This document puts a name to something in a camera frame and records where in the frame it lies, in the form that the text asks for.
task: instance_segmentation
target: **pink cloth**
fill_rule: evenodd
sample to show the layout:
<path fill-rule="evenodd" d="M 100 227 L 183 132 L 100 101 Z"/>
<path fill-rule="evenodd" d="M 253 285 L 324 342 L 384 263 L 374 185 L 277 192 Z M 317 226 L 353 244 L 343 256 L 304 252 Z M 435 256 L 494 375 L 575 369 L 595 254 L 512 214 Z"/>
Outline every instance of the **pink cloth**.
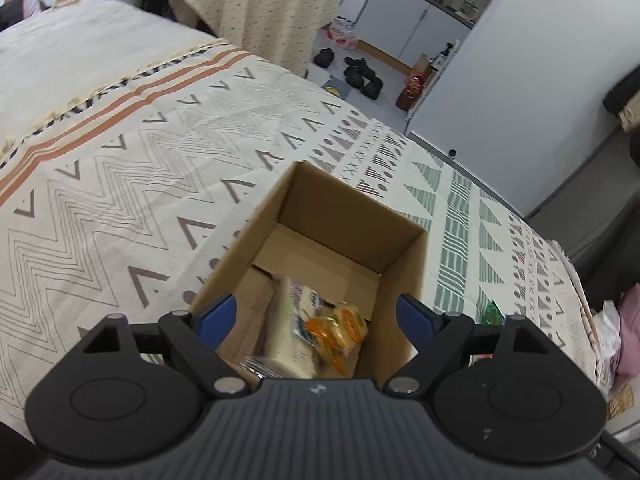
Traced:
<path fill-rule="evenodd" d="M 618 312 L 622 344 L 614 390 L 622 388 L 640 375 L 640 284 L 636 283 L 623 296 L 618 304 Z"/>

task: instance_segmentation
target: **beige cloth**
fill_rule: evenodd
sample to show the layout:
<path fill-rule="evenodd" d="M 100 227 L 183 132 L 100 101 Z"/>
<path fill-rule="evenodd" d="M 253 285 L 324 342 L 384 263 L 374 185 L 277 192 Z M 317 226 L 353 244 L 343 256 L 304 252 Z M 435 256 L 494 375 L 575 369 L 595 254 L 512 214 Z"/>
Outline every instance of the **beige cloth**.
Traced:
<path fill-rule="evenodd" d="M 269 61 L 304 75 L 316 31 L 338 13 L 340 0 L 177 0 L 179 20 L 188 9 L 219 36 Z"/>
<path fill-rule="evenodd" d="M 640 92 L 637 92 L 619 113 L 622 129 L 630 132 L 640 125 Z"/>

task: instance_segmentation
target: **shoe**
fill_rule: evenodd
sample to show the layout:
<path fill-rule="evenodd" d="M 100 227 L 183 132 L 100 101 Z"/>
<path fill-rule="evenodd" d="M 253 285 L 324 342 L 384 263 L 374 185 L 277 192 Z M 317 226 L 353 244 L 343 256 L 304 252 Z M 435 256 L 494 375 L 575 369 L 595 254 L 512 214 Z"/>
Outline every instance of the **shoe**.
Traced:
<path fill-rule="evenodd" d="M 379 97 L 381 90 L 382 79 L 380 79 L 379 77 L 375 77 L 371 81 L 369 81 L 367 85 L 360 91 L 369 99 L 376 100 Z"/>
<path fill-rule="evenodd" d="M 316 54 L 314 63 L 321 68 L 327 68 L 334 60 L 334 51 L 330 48 L 324 48 Z"/>
<path fill-rule="evenodd" d="M 353 59 L 353 57 L 345 57 L 344 61 L 349 67 L 357 67 L 360 69 L 360 73 L 363 77 L 367 79 L 373 79 L 376 76 L 376 73 L 371 69 L 371 67 L 367 66 L 367 60 L 362 59 Z"/>
<path fill-rule="evenodd" d="M 364 86 L 364 79 L 357 66 L 350 66 L 344 71 L 344 80 L 354 88 L 362 88 Z"/>

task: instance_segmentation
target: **open cardboard box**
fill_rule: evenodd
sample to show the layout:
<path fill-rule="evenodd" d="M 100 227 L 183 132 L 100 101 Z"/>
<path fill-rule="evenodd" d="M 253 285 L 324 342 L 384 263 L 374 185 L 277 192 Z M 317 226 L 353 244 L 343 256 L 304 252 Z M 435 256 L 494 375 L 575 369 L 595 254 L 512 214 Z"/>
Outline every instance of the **open cardboard box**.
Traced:
<path fill-rule="evenodd" d="M 271 279 L 252 264 L 287 274 L 338 304 L 356 305 L 369 334 L 349 360 L 351 373 L 384 383 L 412 355 L 396 323 L 403 292 L 419 297 L 428 233 L 307 162 L 296 162 L 258 206 L 191 305 L 197 312 L 223 294 L 238 302 L 236 325 L 218 348 L 239 365 L 253 355 Z M 327 369 L 321 377 L 336 377 Z"/>

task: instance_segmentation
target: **orange stripe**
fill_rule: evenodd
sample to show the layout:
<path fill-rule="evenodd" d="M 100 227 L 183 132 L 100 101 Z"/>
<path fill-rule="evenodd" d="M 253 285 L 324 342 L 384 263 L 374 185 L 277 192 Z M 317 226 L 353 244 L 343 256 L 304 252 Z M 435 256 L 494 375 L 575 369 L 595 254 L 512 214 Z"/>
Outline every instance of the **orange stripe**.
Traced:
<path fill-rule="evenodd" d="M 204 66 L 209 66 L 212 64 L 215 64 L 217 62 L 219 62 L 223 57 L 228 56 L 229 54 L 232 54 L 234 52 L 242 52 L 241 48 L 232 48 L 229 50 L 225 50 L 224 52 L 221 52 L 219 54 L 217 54 L 215 57 L 213 57 L 210 60 L 204 61 L 202 63 L 199 63 L 198 65 L 192 66 L 192 67 L 185 67 L 183 69 L 180 69 L 178 72 L 180 72 L 180 75 L 186 74 L 191 72 L 192 70 L 196 70 L 198 68 L 202 68 Z M 33 144 L 30 147 L 27 148 L 27 150 L 25 151 L 24 155 L 22 156 L 22 160 L 20 161 L 19 164 L 17 164 L 11 171 L 9 171 L 9 173 L 7 173 L 7 175 L 5 175 L 2 179 L 0 179 L 0 189 L 2 189 L 2 186 L 4 186 L 6 184 L 7 180 L 11 180 L 17 173 L 19 173 L 20 171 L 22 171 L 22 168 L 28 163 L 28 160 L 30 158 L 30 156 L 39 150 L 42 150 L 44 148 L 48 148 L 49 146 L 51 146 L 52 144 L 56 143 L 58 140 L 63 139 L 64 137 L 68 136 L 69 134 L 72 134 L 74 131 L 78 130 L 79 128 L 82 128 L 84 126 L 86 126 L 88 123 L 90 123 L 91 121 L 100 118 L 101 116 L 103 116 L 104 114 L 107 114 L 109 112 L 111 112 L 112 110 L 116 109 L 118 106 L 120 106 L 121 104 L 123 104 L 124 102 L 128 101 L 129 99 L 142 95 L 142 92 L 152 88 L 154 86 L 158 86 L 161 84 L 164 84 L 167 81 L 171 81 L 175 79 L 175 77 L 171 77 L 171 76 L 166 76 L 154 83 L 149 83 L 148 85 L 144 85 L 142 87 L 136 88 L 134 91 L 132 92 L 128 92 L 124 95 L 122 95 L 121 97 L 117 98 L 113 103 L 111 103 L 110 105 L 108 105 L 106 108 L 104 108 L 103 110 L 101 110 L 100 112 L 98 112 L 97 114 L 94 114 L 90 117 L 87 117 L 86 119 L 80 121 L 78 124 L 76 124 L 76 126 L 73 126 L 72 128 L 70 128 L 69 130 L 62 132 L 61 134 L 52 137 L 49 140 L 45 140 L 44 142 L 41 142 L 39 144 Z"/>
<path fill-rule="evenodd" d="M 233 66 L 236 62 L 251 55 L 252 54 L 249 52 L 243 52 L 242 54 L 235 56 L 233 59 L 230 59 L 229 61 L 227 61 L 224 65 L 209 68 L 208 70 L 205 70 L 204 72 L 200 72 L 199 74 L 196 74 L 195 76 L 189 79 L 181 81 L 178 84 L 175 84 L 174 86 L 171 86 L 165 90 L 159 90 L 157 92 L 153 92 L 152 94 L 149 94 L 147 97 L 145 97 L 141 101 L 137 101 L 129 105 L 127 108 L 124 108 L 123 110 L 119 111 L 115 115 L 111 116 L 109 119 L 101 123 L 99 126 L 96 126 L 93 130 L 90 130 L 87 133 L 85 133 L 82 137 L 78 137 L 77 139 L 73 140 L 69 144 L 66 144 L 65 146 L 61 146 L 60 148 L 53 150 L 52 152 L 37 155 L 34 158 L 34 160 L 30 162 L 29 165 L 25 168 L 22 174 L 19 177 L 17 177 L 15 181 L 8 187 L 5 193 L 3 193 L 0 196 L 0 206 L 2 206 L 4 202 L 6 202 L 7 199 L 24 183 L 24 181 L 27 180 L 27 178 L 31 175 L 31 173 L 33 173 L 33 171 L 38 167 L 38 165 L 41 162 L 44 162 L 46 160 L 51 160 L 52 158 L 56 158 L 57 156 L 60 156 L 60 155 L 64 155 L 65 153 L 68 153 L 71 150 L 76 149 L 78 146 L 82 146 L 82 144 L 84 144 L 88 140 L 91 140 L 94 137 L 100 135 L 101 133 L 108 130 L 115 124 L 129 117 L 136 110 L 139 110 L 145 105 L 151 104 L 153 101 L 155 101 L 159 97 L 162 97 L 163 95 L 171 94 L 177 90 L 181 90 L 182 88 L 185 88 L 186 86 L 200 79 L 203 79 L 217 72 L 220 72 L 221 70 L 226 70 L 227 68 Z"/>

